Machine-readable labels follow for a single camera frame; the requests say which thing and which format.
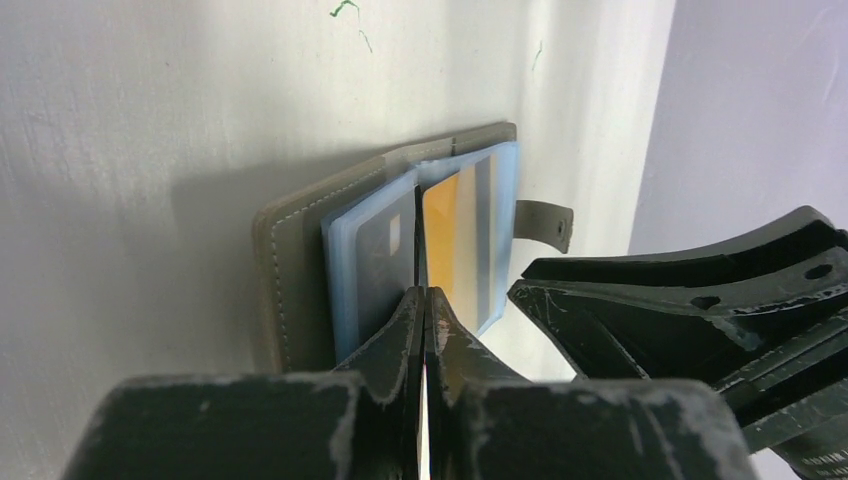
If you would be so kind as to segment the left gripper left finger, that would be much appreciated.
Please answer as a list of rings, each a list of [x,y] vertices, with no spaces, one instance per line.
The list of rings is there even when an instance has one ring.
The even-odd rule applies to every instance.
[[[329,371],[128,379],[67,479],[415,479],[425,291]]]

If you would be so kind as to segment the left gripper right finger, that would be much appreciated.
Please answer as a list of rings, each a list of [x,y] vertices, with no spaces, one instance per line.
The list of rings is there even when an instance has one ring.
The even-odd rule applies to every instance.
[[[726,403],[683,380],[532,382],[426,292],[434,479],[752,479]]]

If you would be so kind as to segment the white credit card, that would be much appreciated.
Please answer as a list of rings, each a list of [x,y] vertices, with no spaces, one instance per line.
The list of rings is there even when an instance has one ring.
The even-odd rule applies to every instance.
[[[419,433],[418,433],[418,478],[430,480],[430,444],[429,444],[429,413],[427,367],[422,367],[420,381]]]

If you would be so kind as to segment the gold credit card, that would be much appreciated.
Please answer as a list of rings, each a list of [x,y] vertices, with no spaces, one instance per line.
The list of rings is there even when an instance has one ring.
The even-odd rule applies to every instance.
[[[443,291],[460,323],[475,334],[496,313],[497,167],[497,157],[488,155],[422,197],[428,284]]]

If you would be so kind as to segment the black VIP credit card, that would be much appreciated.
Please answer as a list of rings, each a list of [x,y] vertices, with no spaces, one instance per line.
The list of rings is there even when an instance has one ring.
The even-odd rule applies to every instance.
[[[415,206],[385,208],[358,229],[356,293],[358,339],[365,342],[391,318],[415,284]]]

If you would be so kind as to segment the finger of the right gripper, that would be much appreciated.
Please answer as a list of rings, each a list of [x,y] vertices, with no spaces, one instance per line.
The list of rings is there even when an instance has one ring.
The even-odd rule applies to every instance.
[[[712,245],[540,258],[510,300],[587,379],[715,390],[749,449],[847,475],[847,233],[809,206]]]

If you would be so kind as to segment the grey leather card holder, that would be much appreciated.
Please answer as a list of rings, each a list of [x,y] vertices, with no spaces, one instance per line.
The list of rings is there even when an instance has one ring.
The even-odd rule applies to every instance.
[[[498,122],[407,143],[360,161],[260,209],[252,240],[258,268],[263,371],[332,369],[335,354],[321,221],[423,161],[458,157],[514,141],[517,127]]]

